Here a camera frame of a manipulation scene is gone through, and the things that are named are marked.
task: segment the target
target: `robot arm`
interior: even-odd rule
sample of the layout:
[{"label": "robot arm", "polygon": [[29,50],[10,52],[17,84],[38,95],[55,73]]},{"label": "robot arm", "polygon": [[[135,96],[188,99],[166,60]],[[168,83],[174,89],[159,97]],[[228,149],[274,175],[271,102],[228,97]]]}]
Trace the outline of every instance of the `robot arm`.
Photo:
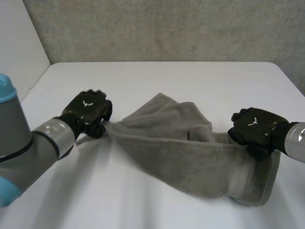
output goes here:
[{"label": "robot arm", "polygon": [[11,204],[67,156],[82,132],[95,138],[103,135],[100,121],[109,120],[112,113],[112,104],[105,97],[102,92],[80,93],[61,116],[30,131],[16,89],[0,74],[0,207]]},{"label": "robot arm", "polygon": [[305,163],[305,123],[289,123],[271,112],[249,108],[233,114],[228,134],[257,160],[264,160],[274,150]]}]

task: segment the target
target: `white table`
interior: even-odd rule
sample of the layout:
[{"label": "white table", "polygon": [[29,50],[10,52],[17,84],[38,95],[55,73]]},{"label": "white table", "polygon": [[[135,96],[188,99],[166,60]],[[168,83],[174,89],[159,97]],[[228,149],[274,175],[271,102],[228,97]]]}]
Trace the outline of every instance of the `white table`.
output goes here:
[{"label": "white table", "polygon": [[[82,90],[101,89],[119,121],[158,92],[192,101],[216,132],[241,108],[305,121],[305,98],[267,62],[103,62],[52,65],[22,103],[33,129]],[[75,147],[21,198],[0,210],[1,229],[304,228],[305,165],[282,155],[271,197],[259,208],[227,197],[186,195],[140,171],[109,138]]]}]

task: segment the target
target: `gray towel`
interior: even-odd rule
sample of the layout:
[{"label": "gray towel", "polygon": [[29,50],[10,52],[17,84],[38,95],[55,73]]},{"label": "gray towel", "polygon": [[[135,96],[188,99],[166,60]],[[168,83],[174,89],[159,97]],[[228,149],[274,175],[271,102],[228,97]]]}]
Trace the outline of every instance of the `gray towel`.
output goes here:
[{"label": "gray towel", "polygon": [[180,191],[206,198],[228,195],[251,206],[270,197],[280,152],[255,161],[227,133],[212,132],[194,103],[158,94],[105,128],[142,169]]}]

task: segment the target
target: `white wall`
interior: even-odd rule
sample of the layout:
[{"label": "white wall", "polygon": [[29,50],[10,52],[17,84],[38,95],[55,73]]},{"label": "white wall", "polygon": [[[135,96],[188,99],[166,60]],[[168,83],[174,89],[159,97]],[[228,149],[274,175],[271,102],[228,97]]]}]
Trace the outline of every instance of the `white wall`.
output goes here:
[{"label": "white wall", "polygon": [[0,0],[0,73],[22,100],[50,66],[22,0]]}]

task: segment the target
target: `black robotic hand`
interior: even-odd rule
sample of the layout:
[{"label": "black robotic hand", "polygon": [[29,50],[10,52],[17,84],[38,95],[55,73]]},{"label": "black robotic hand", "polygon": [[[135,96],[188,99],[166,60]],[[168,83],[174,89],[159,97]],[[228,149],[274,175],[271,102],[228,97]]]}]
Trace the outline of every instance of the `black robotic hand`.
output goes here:
[{"label": "black robotic hand", "polygon": [[100,124],[102,120],[109,121],[112,115],[112,103],[106,100],[106,94],[101,91],[88,90],[81,92],[63,110],[62,117],[76,117],[81,123],[81,132],[93,138],[100,138],[105,128]]},{"label": "black robotic hand", "polygon": [[275,150],[271,143],[271,132],[286,119],[257,108],[242,109],[232,116],[234,127],[228,134],[241,145],[248,146],[248,152],[256,160],[263,161]]}]

